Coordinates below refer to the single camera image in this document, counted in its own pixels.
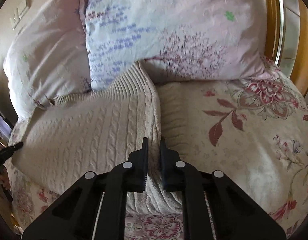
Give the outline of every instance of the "tree print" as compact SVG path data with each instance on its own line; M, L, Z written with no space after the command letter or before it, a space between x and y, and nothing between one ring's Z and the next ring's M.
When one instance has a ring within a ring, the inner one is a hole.
M159 55L144 60L164 62L168 76L209 79L219 75L226 47L211 42L205 33L192 33L190 28L181 25L180 30L172 33L165 28L160 39L164 47Z

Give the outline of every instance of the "light switch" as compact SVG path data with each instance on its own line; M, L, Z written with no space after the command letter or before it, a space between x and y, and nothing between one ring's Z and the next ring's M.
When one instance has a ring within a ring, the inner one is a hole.
M27 13L28 9L29 6L27 0L22 0L21 3L17 6L17 11L20 19L22 19L23 16Z
M18 10L16 9L14 11L13 16L10 18L10 23L12 24L12 28L13 30L15 30L17 24L19 23L20 18L19 18L19 14L18 14Z

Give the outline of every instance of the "pillow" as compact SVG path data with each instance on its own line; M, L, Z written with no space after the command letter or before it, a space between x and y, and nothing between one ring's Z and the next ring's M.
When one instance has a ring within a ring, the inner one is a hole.
M49 0L14 39L4 71L19 119L49 98L90 90L90 69L79 0Z
M140 59L154 83L271 78L251 0L81 0L80 10L93 90Z

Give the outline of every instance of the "ribbed knit edge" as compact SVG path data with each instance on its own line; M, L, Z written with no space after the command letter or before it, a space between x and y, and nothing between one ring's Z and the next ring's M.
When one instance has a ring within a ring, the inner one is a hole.
M149 84L152 81L142 68L141 64L136 61L131 67L121 74L113 83L105 90L90 92L87 94L69 94L52 98L54 105L62 105L75 101L88 101L95 98L108 98L112 100L122 100L129 96L137 95L141 91L151 90Z
M187 153L187 119L184 112L182 85L178 82L156 86L161 102L161 129L166 138L166 146L179 152Z

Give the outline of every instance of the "floral pillowcase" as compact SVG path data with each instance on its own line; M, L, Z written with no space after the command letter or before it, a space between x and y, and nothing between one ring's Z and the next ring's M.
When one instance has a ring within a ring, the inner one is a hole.
M81 0L80 14L93 90L135 60L154 83L272 78L251 0Z

